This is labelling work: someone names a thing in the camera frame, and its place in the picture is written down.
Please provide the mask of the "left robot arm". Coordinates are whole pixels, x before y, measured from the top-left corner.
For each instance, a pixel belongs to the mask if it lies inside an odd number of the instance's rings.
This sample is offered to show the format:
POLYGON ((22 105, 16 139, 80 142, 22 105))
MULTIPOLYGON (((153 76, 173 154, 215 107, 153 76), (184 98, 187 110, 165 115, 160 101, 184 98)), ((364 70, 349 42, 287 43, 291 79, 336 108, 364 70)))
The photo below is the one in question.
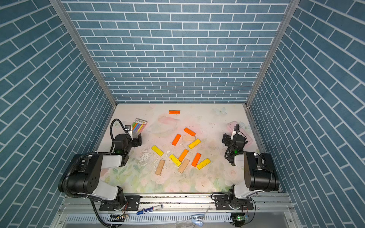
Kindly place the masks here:
POLYGON ((101 180, 101 171, 125 166, 131 149, 142 145, 142 136, 130 138, 128 134, 119 134, 113 145, 114 153, 76 154, 59 182, 59 191, 69 197, 110 202, 118 210, 122 208, 126 204, 123 189, 101 180))

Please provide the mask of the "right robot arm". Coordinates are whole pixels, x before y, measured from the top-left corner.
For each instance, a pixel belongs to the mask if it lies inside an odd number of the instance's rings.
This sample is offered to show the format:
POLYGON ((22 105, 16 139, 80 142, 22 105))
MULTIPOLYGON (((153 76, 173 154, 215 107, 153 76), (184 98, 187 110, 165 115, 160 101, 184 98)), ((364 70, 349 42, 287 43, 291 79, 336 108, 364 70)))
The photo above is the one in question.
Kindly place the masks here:
POLYGON ((248 140, 236 131, 224 134, 222 143, 227 147, 224 158, 232 166, 243 168, 244 181, 231 187, 230 201, 248 200, 260 192, 279 190, 279 177, 270 154, 244 151, 248 140))

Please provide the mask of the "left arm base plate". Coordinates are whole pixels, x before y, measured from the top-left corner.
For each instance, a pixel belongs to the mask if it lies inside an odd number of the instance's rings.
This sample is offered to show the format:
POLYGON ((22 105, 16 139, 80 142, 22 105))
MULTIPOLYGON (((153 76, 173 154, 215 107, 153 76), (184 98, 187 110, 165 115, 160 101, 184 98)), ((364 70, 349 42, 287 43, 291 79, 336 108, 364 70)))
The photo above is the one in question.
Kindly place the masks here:
POLYGON ((115 200, 101 201, 100 211, 138 211, 141 196, 126 195, 115 200))

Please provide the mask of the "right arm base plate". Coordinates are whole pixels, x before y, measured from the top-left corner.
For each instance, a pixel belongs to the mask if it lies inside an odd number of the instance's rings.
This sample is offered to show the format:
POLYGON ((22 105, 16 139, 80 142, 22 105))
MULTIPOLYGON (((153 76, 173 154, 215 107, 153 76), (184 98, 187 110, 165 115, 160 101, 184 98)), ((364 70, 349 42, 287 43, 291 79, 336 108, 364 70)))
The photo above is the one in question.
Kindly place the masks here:
POLYGON ((237 199, 225 193, 213 193, 211 199, 214 201, 218 211, 227 210, 253 210, 253 202, 248 199, 237 199))

